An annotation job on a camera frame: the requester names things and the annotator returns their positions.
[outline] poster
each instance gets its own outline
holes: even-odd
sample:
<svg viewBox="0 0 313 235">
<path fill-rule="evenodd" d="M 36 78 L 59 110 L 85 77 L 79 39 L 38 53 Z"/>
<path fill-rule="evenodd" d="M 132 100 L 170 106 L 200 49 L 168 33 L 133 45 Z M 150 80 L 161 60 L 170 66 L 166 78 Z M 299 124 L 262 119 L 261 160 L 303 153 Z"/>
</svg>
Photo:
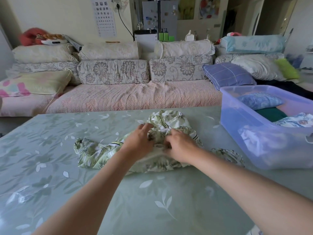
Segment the poster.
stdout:
<svg viewBox="0 0 313 235">
<path fill-rule="evenodd" d="M 110 7 L 111 0 L 91 0 L 98 34 L 102 38 L 116 37 L 114 14 Z"/>
<path fill-rule="evenodd" d="M 201 0 L 199 6 L 199 19 L 218 18 L 221 0 Z"/>
<path fill-rule="evenodd" d="M 193 20 L 196 0 L 172 0 L 178 1 L 178 20 Z"/>
</svg>

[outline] yellow pillow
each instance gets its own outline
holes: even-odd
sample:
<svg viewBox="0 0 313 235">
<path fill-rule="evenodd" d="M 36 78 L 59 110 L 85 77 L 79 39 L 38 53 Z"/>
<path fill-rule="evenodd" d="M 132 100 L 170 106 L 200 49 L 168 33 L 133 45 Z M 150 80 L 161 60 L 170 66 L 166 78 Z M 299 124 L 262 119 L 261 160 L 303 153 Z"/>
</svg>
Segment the yellow pillow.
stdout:
<svg viewBox="0 0 313 235">
<path fill-rule="evenodd" d="M 278 59 L 275 60 L 275 63 L 278 65 L 279 70 L 286 79 L 298 79 L 300 77 L 299 72 L 295 69 L 287 59 Z"/>
<path fill-rule="evenodd" d="M 60 94 L 72 75 L 71 70 L 21 73 L 0 82 L 0 97 Z"/>
</svg>

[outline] power cord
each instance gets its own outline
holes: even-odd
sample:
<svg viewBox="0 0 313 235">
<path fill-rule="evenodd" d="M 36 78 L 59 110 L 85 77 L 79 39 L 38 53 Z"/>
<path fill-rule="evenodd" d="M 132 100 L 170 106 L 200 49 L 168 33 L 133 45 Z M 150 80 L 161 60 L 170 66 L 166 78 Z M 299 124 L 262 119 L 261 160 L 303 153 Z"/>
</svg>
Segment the power cord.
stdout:
<svg viewBox="0 0 313 235">
<path fill-rule="evenodd" d="M 125 28 L 128 30 L 128 32 L 131 34 L 131 36 L 134 38 L 134 36 L 132 35 L 132 33 L 129 31 L 129 29 L 128 29 L 128 28 L 126 27 L 126 25 L 124 24 L 124 22 L 123 22 L 123 20 L 122 20 L 122 18 L 121 18 L 121 16 L 120 16 L 120 14 L 119 14 L 119 4 L 118 4 L 118 3 L 116 4 L 116 7 L 117 7 L 117 11 L 118 11 L 119 18 L 121 19 L 123 25 L 124 25 Z"/>
</svg>

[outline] bin handle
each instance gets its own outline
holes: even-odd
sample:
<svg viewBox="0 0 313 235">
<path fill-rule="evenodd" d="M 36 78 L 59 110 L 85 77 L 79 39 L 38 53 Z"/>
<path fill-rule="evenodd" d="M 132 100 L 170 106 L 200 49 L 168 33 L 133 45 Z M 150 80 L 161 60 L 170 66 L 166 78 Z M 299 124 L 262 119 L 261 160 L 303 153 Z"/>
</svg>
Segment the bin handle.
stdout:
<svg viewBox="0 0 313 235">
<path fill-rule="evenodd" d="M 306 142 L 307 142 L 307 143 L 311 143 L 311 144 L 313 144 L 313 142 L 309 142 L 309 141 L 308 141 L 308 137 L 313 137 L 313 133 L 312 133 L 312 134 L 310 134 L 309 136 L 306 136 Z"/>
</svg>

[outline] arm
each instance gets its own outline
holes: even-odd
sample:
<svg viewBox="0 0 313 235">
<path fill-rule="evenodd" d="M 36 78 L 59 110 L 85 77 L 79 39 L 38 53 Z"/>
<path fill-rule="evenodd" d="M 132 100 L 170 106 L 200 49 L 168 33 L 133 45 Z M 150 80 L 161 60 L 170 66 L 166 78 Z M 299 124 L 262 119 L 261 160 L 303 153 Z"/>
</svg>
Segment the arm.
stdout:
<svg viewBox="0 0 313 235">
<path fill-rule="evenodd" d="M 153 141 L 147 138 L 152 127 L 138 126 L 99 173 L 33 235 L 96 235 L 119 183 L 131 166 L 152 150 Z"/>
<path fill-rule="evenodd" d="M 200 149 L 182 132 L 167 136 L 167 153 L 189 163 L 219 184 L 264 234 L 311 234 L 313 202 L 259 174 L 226 162 Z"/>
</svg>

